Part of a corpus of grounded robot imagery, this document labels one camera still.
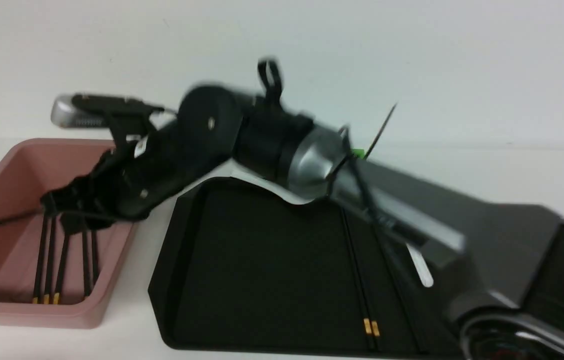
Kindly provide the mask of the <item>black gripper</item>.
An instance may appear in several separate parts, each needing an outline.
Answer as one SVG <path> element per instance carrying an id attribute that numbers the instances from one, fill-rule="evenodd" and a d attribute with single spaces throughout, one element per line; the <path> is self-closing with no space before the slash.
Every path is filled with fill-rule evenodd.
<path id="1" fill-rule="evenodd" d="M 47 191 L 40 198 L 45 215 L 59 215 L 71 236 L 137 221 L 232 157 L 232 120 L 176 120 L 148 134 L 135 150 L 115 155 L 88 175 Z"/>

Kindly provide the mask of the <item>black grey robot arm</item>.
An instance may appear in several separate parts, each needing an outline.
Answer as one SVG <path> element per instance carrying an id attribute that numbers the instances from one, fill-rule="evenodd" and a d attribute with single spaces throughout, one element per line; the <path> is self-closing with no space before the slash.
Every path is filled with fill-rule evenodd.
<path id="1" fill-rule="evenodd" d="M 64 129 L 108 129 L 115 149 L 55 190 L 58 212 L 135 222 L 227 161 L 299 198 L 328 199 L 436 269 L 442 314 L 465 358 L 564 360 L 564 215 L 488 202 L 355 155 L 348 130 L 281 104 L 278 85 L 252 94 L 217 84 L 186 93 L 161 128 L 163 105 L 129 96 L 61 94 Z"/>

